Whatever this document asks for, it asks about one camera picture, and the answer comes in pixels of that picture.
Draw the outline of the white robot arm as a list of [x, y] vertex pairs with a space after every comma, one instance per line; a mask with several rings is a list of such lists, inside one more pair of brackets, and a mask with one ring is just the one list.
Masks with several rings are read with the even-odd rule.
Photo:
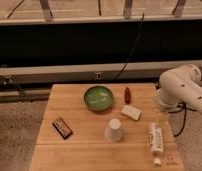
[[170, 69], [160, 75], [160, 88], [155, 94], [155, 103], [160, 111], [156, 120], [159, 126], [167, 122], [168, 112], [179, 101], [185, 102], [202, 115], [202, 87], [199, 85], [201, 77], [201, 70], [194, 64]]

